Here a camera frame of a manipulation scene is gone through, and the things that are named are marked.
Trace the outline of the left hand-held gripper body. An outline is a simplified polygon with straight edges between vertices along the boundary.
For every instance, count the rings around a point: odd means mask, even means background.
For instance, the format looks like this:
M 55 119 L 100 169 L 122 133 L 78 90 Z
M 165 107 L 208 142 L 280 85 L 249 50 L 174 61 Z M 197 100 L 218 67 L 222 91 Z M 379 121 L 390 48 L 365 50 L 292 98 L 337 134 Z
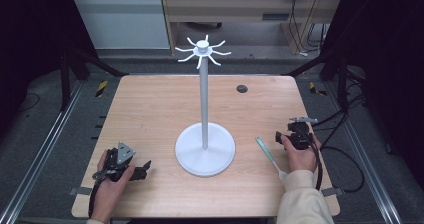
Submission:
M 128 168 L 136 151 L 123 142 L 119 142 L 117 147 L 107 150 L 103 167 L 92 175 L 96 181 L 102 181 L 109 178 L 113 182 L 117 182 Z

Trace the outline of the grey metal table bracket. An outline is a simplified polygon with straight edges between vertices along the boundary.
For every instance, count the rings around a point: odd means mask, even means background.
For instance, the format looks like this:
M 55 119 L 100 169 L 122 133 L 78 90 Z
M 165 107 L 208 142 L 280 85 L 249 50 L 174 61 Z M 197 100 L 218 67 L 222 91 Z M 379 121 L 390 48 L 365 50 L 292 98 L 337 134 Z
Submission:
M 328 196 L 340 196 L 343 195 L 345 193 L 345 191 L 340 188 L 340 187 L 331 187 L 331 188 L 326 188 L 322 190 L 322 194 L 324 197 L 328 197 Z
M 71 187 L 68 190 L 68 194 L 71 196 L 76 196 L 78 194 L 80 195 L 90 195 L 92 189 L 87 187 Z

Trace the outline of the black metal frame stand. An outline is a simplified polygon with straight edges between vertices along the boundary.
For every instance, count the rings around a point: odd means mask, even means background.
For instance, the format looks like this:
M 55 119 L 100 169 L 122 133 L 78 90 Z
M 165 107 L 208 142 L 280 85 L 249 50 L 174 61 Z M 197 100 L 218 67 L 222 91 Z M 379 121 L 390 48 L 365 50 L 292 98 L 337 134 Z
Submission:
M 93 64 L 115 77 L 126 76 L 125 72 L 109 66 L 98 57 L 85 53 L 77 48 L 65 48 L 60 57 L 62 92 L 61 111 L 64 111 L 71 102 L 70 73 L 73 73 L 78 80 L 87 80 L 90 77 L 90 71 L 86 67 L 87 63 Z
M 338 75 L 337 83 L 337 104 L 342 111 L 348 109 L 348 100 L 346 94 L 346 80 L 347 80 L 347 59 L 342 51 L 337 48 L 331 48 L 327 51 L 322 51 L 316 58 L 308 61 L 306 64 L 286 73 L 286 76 L 296 77 L 301 73 L 323 64 L 320 71 L 320 78 L 323 81 L 328 81 Z

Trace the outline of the person's left hand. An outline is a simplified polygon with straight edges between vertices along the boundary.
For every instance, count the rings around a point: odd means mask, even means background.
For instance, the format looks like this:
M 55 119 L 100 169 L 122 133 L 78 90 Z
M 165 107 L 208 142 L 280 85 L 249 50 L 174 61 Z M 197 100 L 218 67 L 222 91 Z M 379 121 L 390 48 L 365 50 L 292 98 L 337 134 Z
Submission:
M 113 182 L 110 179 L 103 180 L 96 192 L 94 207 L 98 205 L 111 206 L 114 214 L 134 170 L 135 166 L 130 165 L 117 182 Z

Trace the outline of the aluminium floor rail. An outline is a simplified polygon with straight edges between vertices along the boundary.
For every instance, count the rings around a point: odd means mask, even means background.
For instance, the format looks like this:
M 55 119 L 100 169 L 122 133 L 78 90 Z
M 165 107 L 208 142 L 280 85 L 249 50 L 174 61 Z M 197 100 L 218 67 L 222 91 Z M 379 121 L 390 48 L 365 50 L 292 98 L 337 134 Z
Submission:
M 38 177 L 40 176 L 40 173 L 42 172 L 45 166 L 45 163 L 47 162 L 50 156 L 50 153 L 55 147 L 57 140 L 60 137 L 62 130 L 75 107 L 75 104 L 79 99 L 81 90 L 84 85 L 84 81 L 77 81 L 75 83 L 75 87 L 71 92 L 69 103 L 65 106 L 63 110 L 59 112 L 53 126 L 49 130 L 47 137 L 42 143 L 39 151 L 37 152 L 31 165 L 29 166 L 29 169 L 27 170 L 25 176 L 20 182 L 13 197 L 0 214 L 0 224 L 14 224 L 17 220 Z
M 368 188 L 376 202 L 376 205 L 386 224 L 403 224 L 403 221 L 393 204 L 387 189 L 377 173 L 371 159 L 365 152 L 364 147 L 348 118 L 342 124 L 344 132 L 348 138 L 348 143 L 352 149 L 359 166 L 364 172 Z

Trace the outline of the person's right hand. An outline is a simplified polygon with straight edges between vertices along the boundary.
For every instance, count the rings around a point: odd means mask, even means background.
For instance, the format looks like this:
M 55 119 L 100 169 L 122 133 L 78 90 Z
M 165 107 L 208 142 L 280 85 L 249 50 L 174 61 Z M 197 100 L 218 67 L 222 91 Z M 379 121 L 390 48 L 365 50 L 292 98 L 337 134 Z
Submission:
M 283 135 L 281 137 L 282 145 L 284 146 L 291 171 L 308 170 L 312 173 L 317 168 L 317 157 L 312 148 L 298 150 L 296 149 L 288 137 Z

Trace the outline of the yellow black striped tape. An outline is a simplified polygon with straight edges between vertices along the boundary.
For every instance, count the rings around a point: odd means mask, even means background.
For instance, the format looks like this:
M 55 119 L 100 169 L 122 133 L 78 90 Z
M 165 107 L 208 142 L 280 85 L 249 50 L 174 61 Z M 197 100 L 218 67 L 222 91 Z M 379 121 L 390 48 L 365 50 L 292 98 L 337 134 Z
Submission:
M 311 93 L 320 95 L 320 96 L 327 96 L 327 92 L 323 90 L 318 90 L 314 84 L 314 82 L 309 83 L 309 90 Z
M 95 94 L 95 97 L 101 97 L 102 96 L 107 84 L 108 84 L 107 80 L 101 81 L 101 83 L 99 84 L 99 87 L 97 89 L 97 92 Z

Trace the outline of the light wooden desk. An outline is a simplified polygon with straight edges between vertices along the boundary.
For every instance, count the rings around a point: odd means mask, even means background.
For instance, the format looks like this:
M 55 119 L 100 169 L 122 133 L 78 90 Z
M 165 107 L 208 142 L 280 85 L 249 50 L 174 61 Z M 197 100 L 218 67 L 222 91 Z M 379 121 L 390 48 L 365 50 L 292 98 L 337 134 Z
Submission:
M 276 22 L 281 25 L 292 53 L 309 50 L 307 35 L 314 24 L 332 22 L 337 0 L 162 0 L 176 45 L 180 23 Z

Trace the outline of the teal handled white spoon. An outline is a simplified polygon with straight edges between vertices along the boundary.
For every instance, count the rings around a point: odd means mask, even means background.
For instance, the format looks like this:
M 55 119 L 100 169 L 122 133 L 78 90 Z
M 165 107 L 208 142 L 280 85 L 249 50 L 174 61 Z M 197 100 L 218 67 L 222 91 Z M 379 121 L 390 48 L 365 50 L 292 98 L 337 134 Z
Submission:
M 269 149 L 267 148 L 267 146 L 265 145 L 265 143 L 263 142 L 263 140 L 260 137 L 256 137 L 255 138 L 257 144 L 260 146 L 260 148 L 263 150 L 263 152 L 265 153 L 265 155 L 268 157 L 268 159 L 270 160 L 270 162 L 273 164 L 273 166 L 276 168 L 277 172 L 278 172 L 278 176 L 279 179 L 283 182 L 285 177 L 287 176 L 287 173 L 282 171 L 277 162 L 274 160 L 271 152 L 269 151 Z

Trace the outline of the white cabinet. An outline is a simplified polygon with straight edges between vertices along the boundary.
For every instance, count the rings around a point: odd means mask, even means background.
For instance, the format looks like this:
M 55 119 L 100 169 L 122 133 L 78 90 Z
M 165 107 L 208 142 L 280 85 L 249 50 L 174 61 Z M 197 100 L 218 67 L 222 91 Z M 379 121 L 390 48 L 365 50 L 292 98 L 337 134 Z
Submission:
M 168 49 L 162 0 L 74 0 L 94 47 Z

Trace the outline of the white hook rack stand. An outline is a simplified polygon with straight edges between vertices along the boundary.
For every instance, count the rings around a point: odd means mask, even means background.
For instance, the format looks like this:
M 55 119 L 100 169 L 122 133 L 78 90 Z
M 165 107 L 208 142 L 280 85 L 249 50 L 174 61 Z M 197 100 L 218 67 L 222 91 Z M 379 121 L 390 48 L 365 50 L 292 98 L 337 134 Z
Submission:
M 209 121 L 208 100 L 208 70 L 209 62 L 220 66 L 213 54 L 225 56 L 230 52 L 221 53 L 216 48 L 222 46 L 225 41 L 216 45 L 209 43 L 209 36 L 193 42 L 191 49 L 181 49 L 180 52 L 191 52 L 191 55 L 182 62 L 197 57 L 197 69 L 200 80 L 200 110 L 201 121 L 183 130 L 175 144 L 175 156 L 181 167 L 190 174 L 198 177 L 215 176 L 229 167 L 235 157 L 235 141 L 231 133 L 223 126 Z

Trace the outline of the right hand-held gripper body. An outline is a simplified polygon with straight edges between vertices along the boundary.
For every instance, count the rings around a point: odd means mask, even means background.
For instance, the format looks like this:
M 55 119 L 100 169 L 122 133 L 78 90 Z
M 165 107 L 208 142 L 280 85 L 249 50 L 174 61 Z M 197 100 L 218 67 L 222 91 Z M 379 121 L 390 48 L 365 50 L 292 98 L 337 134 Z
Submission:
M 313 135 L 310 132 L 308 122 L 317 123 L 317 119 L 309 117 L 291 117 L 291 123 L 287 124 L 287 130 L 291 132 L 288 139 L 297 150 L 305 150 L 309 147 L 316 148 Z

